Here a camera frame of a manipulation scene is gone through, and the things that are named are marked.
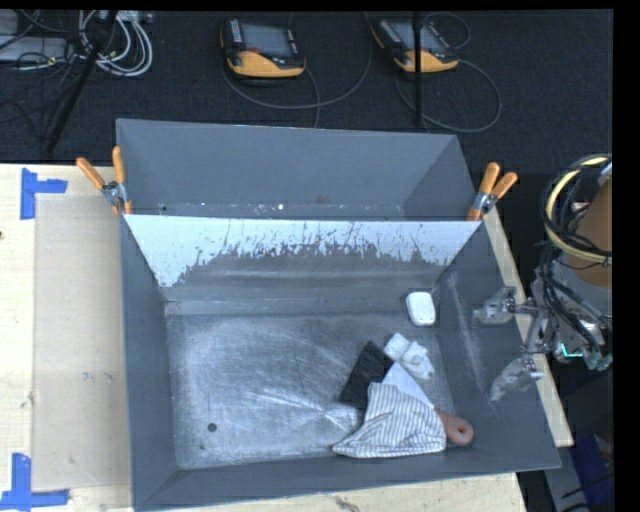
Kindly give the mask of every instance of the black tripod leg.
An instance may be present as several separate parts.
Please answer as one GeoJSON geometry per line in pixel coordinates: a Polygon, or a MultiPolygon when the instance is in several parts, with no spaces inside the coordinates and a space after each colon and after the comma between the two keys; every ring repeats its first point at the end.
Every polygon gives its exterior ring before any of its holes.
{"type": "Polygon", "coordinates": [[[91,47],[91,53],[87,58],[87,63],[82,70],[80,78],[78,79],[77,84],[75,85],[73,91],[71,92],[67,101],[63,104],[60,114],[58,115],[58,119],[51,133],[51,138],[46,147],[46,159],[51,160],[53,157],[53,151],[58,145],[58,141],[60,140],[60,136],[64,131],[65,126],[67,125],[67,121],[69,121],[69,117],[71,116],[71,112],[73,112],[73,108],[76,106],[76,102],[84,89],[91,72],[95,68],[96,61],[104,49],[104,46],[107,42],[107,38],[109,36],[109,31],[113,27],[116,16],[118,14],[117,10],[110,10],[107,13],[106,18],[102,22],[102,27],[97,31],[95,41],[91,47]]]}

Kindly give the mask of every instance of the gray bin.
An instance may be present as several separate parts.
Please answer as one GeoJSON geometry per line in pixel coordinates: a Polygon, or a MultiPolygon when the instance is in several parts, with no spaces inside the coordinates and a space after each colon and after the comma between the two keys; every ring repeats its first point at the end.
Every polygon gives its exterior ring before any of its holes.
{"type": "Polygon", "coordinates": [[[488,399],[515,321],[475,327],[504,286],[452,135],[117,122],[135,213],[121,251],[136,510],[560,465],[535,386],[488,399]],[[404,299],[431,291],[416,327],[404,299]],[[360,460],[331,444],[368,341],[427,347],[434,404],[471,446],[360,460]]]}

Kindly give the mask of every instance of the white block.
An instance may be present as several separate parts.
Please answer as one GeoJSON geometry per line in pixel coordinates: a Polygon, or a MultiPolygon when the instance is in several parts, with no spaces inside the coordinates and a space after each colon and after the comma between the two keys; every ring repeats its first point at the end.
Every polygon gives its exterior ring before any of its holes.
{"type": "Polygon", "coordinates": [[[406,302],[409,317],[415,325],[433,325],[436,321],[436,308],[429,292],[411,292],[407,295],[406,302]]]}

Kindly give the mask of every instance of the white cloth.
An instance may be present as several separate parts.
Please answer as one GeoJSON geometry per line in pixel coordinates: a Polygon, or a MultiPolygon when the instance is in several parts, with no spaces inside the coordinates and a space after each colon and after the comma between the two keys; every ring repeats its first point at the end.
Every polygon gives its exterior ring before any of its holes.
{"type": "Polygon", "coordinates": [[[416,341],[409,341],[400,333],[395,333],[384,347],[384,352],[394,361],[404,366],[413,377],[428,380],[434,373],[426,347],[416,341]]]}
{"type": "Polygon", "coordinates": [[[367,393],[362,426],[333,445],[334,453],[356,458],[399,457],[446,448],[444,425],[433,407],[394,385],[371,382],[367,393]]]}

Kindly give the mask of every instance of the striped cloth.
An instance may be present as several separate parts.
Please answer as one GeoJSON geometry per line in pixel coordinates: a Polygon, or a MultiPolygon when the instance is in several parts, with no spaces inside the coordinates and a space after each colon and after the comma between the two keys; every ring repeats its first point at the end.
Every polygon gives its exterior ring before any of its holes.
{"type": "Polygon", "coordinates": [[[446,448],[442,420],[433,407],[394,385],[371,382],[362,426],[333,445],[339,455],[356,458],[400,457],[446,448]]]}

